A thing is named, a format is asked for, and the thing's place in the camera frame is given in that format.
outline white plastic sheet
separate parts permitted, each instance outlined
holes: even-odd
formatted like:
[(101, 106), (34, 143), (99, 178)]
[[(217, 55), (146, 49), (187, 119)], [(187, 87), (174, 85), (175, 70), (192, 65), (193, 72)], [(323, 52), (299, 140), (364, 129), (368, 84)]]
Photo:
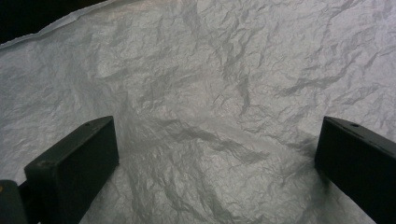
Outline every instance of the white plastic sheet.
[(324, 115), (396, 140), (395, 5), (115, 1), (66, 17), (0, 49), (0, 178), (21, 183), (113, 115), (120, 167), (81, 223), (374, 223), (313, 158)]

